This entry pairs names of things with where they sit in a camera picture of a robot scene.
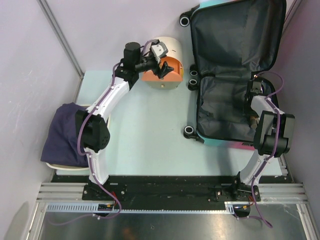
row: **gray wall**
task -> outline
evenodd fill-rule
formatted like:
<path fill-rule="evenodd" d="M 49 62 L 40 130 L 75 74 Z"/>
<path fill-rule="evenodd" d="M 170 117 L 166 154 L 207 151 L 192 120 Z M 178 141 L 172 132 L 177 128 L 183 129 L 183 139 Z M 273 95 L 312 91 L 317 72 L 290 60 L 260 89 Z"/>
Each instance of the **gray wall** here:
<path fill-rule="evenodd" d="M 280 107 L 295 115 L 296 126 L 288 165 L 303 182 L 320 225 L 320 1 L 302 1 L 284 33 L 272 70 L 285 79 Z"/>
<path fill-rule="evenodd" d="M 40 183 L 51 119 L 79 79 L 36 0 L 0 3 L 0 239 L 18 240 Z"/>

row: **gray floor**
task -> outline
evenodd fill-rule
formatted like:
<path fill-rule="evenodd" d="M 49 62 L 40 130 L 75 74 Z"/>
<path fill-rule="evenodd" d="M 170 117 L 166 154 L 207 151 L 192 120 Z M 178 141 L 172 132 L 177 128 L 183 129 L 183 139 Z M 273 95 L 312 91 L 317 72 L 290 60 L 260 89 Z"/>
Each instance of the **gray floor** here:
<path fill-rule="evenodd" d="M 273 224 L 269 229 L 260 221 L 237 221 L 229 214 L 120 214 L 114 219 L 91 216 L 64 226 L 53 226 L 48 219 L 62 223 L 79 213 L 46 214 L 41 240 L 306 240 L 296 205 L 264 205 L 261 211 Z"/>

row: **dark blue cloth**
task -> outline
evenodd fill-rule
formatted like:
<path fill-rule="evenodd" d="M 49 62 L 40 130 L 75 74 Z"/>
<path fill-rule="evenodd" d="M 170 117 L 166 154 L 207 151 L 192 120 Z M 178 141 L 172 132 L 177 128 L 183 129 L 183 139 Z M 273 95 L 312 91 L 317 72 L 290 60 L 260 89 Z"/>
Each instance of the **dark blue cloth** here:
<path fill-rule="evenodd" d="M 84 109 L 72 102 L 63 104 L 56 110 L 42 150 L 42 162 L 88 167 L 87 156 L 80 156 L 77 151 L 75 114 Z"/>

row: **caster wheel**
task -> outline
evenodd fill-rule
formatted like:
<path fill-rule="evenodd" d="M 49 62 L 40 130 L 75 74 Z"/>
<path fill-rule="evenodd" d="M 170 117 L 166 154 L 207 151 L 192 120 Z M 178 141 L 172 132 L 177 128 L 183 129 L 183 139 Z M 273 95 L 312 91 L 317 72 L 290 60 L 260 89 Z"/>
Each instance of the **caster wheel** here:
<path fill-rule="evenodd" d="M 188 89 L 190 91 L 195 91 L 198 89 L 198 81 L 195 79 L 190 79 L 188 83 Z"/>
<path fill-rule="evenodd" d="M 193 136 L 195 134 L 195 129 L 192 126 L 186 126 L 183 129 L 183 136 L 186 139 L 190 139 L 191 136 Z"/>
<path fill-rule="evenodd" d="M 190 75 L 193 77 L 198 75 L 197 66 L 195 64 L 190 66 Z"/>
<path fill-rule="evenodd" d="M 190 18 L 188 15 L 186 14 L 181 14 L 180 15 L 180 19 L 179 19 L 179 23 L 181 27 L 187 27 L 190 24 Z"/>

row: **navy towel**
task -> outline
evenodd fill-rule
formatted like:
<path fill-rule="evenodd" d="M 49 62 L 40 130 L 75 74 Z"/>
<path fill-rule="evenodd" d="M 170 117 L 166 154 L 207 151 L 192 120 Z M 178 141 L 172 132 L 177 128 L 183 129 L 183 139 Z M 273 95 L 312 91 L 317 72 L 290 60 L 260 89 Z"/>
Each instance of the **navy towel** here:
<path fill-rule="evenodd" d="M 77 151 L 75 114 L 84 109 L 72 102 L 63 104 L 56 110 L 42 150 L 42 162 L 88 167 L 87 156 L 80 156 Z"/>

